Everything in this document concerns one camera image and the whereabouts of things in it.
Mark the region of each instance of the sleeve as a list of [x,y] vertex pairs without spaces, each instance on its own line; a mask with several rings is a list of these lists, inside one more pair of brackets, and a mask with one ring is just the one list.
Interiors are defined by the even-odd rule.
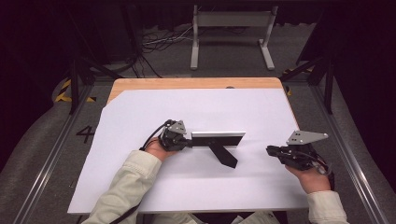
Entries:
[[[154,183],[161,164],[158,158],[147,152],[133,151],[83,224],[110,223],[137,206]],[[136,216],[134,212],[122,223],[135,223]]]
[[309,220],[313,224],[343,224],[347,215],[337,192],[326,190],[308,194]]

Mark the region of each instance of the hand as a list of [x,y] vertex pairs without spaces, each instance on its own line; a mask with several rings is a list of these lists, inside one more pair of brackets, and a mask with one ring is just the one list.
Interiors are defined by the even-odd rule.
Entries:
[[159,143],[159,139],[157,137],[151,138],[146,146],[147,153],[157,157],[160,161],[164,161],[166,158],[175,155],[176,151],[165,151],[163,147]]
[[318,173],[316,168],[300,171],[285,165],[286,169],[297,176],[303,190],[307,193],[319,192],[324,190],[331,190],[329,178],[326,175]]

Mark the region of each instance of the white surface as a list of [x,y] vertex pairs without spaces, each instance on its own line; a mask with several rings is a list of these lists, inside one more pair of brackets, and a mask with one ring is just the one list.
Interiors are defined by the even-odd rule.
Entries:
[[298,126],[283,89],[124,91],[102,112],[68,213],[90,213],[131,150],[167,119],[196,131],[247,132],[236,169],[221,165],[208,147],[185,148],[167,159],[140,212],[243,211],[307,207],[296,177],[268,156]]

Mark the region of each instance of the printed number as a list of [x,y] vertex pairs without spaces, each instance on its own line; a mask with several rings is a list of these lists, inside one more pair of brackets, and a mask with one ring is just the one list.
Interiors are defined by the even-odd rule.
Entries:
[[88,126],[85,127],[83,130],[81,130],[81,131],[79,131],[78,133],[76,133],[76,135],[85,136],[84,144],[86,144],[86,143],[88,142],[88,138],[89,138],[91,135],[95,135],[95,133],[92,133],[91,130],[92,130],[92,127],[88,125]]

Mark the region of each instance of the aluminum rail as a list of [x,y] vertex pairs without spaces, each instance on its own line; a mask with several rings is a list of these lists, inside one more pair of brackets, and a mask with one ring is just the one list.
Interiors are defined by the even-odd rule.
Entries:
[[48,181],[50,180],[50,176],[52,171],[55,168],[57,161],[59,160],[62,151],[64,149],[64,145],[69,135],[71,128],[73,127],[81,108],[85,103],[85,99],[89,96],[92,90],[92,86],[85,86],[82,90],[82,94],[80,95],[80,104],[76,108],[76,111],[73,115],[69,115],[64,126],[59,134],[54,146],[52,147],[49,156],[47,157],[41,171],[38,173],[37,178],[35,179],[35,183],[33,184],[28,196],[26,197],[19,213],[14,219],[14,224],[23,224],[27,223],[30,215],[32,215],[35,206],[37,205],[38,200],[40,199],[41,194],[44,191]]

